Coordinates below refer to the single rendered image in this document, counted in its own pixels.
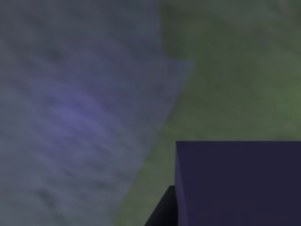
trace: dark purple rectangle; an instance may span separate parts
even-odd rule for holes
[[[301,225],[301,142],[177,142],[179,226]]]

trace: textured floor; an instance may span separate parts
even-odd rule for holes
[[[0,225],[110,225],[186,69],[159,1],[1,0]]]
[[[176,31],[186,38],[181,51],[172,45],[166,50],[193,60],[193,69],[123,200],[117,226],[144,225],[174,183],[176,140],[301,140],[297,2],[163,2],[178,27],[186,28]]]

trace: grass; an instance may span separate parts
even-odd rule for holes
[[[182,13],[178,27],[185,31],[165,40],[169,55],[189,58],[194,66],[123,200],[116,226],[144,225],[173,184],[176,140],[301,140],[297,25],[262,16],[244,27],[243,19],[236,23],[239,17],[208,9],[199,16]]]

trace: green surface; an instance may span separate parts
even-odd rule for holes
[[[264,8],[259,1],[241,12],[242,5],[231,2],[236,6],[232,14],[223,10],[225,4],[220,8],[207,4],[199,13],[186,8],[177,22],[182,30],[175,31],[176,41],[164,46],[167,54],[191,59],[194,66],[156,146],[124,198],[116,226],[144,225],[173,184],[176,140],[301,140],[297,17],[277,17],[274,8]],[[248,21],[252,10],[262,15]],[[269,10],[274,15],[264,17]]]

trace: gray surface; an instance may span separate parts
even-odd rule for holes
[[[0,1],[0,225],[110,224],[187,67],[149,2]]]

